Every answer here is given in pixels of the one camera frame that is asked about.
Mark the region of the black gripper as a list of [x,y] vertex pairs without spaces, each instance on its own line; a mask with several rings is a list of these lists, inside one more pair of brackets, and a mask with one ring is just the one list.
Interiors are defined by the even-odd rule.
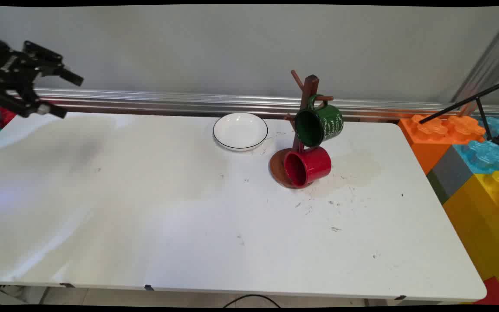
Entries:
[[0,107],[23,118],[34,113],[65,118],[67,109],[36,95],[31,83],[31,65],[42,76],[57,76],[76,86],[84,82],[83,77],[66,68],[62,55],[31,41],[24,41],[18,51],[0,39]]

